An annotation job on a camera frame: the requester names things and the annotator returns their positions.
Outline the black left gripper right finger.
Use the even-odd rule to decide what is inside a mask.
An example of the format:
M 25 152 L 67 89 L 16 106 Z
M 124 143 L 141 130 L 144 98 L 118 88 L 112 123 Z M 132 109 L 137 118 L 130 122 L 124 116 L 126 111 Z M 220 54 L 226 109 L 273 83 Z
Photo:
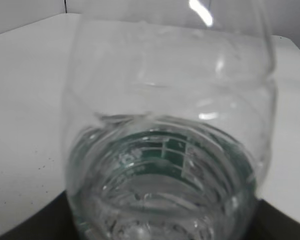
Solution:
M 300 240 L 300 223 L 265 200 L 259 201 L 246 240 Z

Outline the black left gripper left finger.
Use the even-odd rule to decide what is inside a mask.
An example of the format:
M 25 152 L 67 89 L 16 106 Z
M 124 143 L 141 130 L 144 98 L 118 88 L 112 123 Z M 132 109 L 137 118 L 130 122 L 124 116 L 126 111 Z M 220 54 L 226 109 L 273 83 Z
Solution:
M 0 235 L 0 240 L 76 240 L 78 232 L 65 192 L 15 228 Z

